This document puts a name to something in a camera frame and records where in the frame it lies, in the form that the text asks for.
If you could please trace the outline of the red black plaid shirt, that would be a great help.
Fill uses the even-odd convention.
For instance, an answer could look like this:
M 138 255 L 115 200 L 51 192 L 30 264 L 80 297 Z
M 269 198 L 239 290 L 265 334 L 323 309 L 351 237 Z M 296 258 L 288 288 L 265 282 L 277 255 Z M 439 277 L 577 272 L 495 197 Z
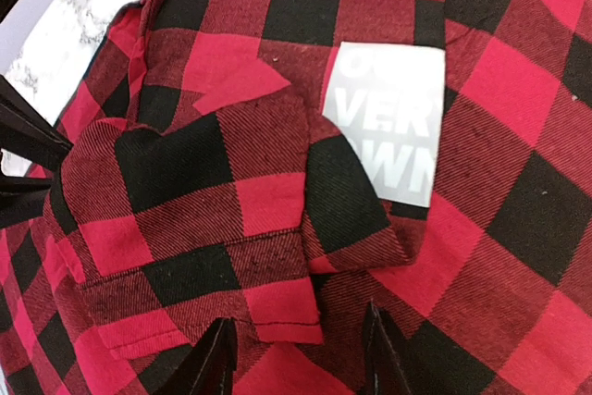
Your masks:
M 1 227 L 11 394 L 364 394 L 366 305 L 428 394 L 591 390 L 591 0 L 139 0 Z

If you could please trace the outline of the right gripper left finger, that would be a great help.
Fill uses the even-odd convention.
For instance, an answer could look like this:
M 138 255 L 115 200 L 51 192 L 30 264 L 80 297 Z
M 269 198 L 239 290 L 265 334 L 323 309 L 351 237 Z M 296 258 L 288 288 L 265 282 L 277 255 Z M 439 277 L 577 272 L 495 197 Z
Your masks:
M 178 369 L 178 394 L 231 394 L 237 352 L 234 320 L 216 319 Z

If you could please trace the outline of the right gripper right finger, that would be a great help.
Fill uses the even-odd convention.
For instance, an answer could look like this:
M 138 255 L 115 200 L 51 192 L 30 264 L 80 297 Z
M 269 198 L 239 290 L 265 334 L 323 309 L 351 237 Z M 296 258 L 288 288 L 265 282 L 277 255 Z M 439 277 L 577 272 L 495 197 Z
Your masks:
M 389 312 L 370 302 L 362 330 L 364 394 L 428 394 L 431 378 Z

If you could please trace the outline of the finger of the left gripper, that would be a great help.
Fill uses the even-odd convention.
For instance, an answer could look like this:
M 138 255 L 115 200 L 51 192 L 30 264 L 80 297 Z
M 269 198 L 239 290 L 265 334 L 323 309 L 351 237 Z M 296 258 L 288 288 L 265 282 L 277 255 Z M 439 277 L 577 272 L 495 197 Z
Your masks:
M 59 134 L 6 80 L 1 79 L 1 147 L 56 172 L 72 143 Z M 1 227 L 40 216 L 50 179 L 1 176 Z

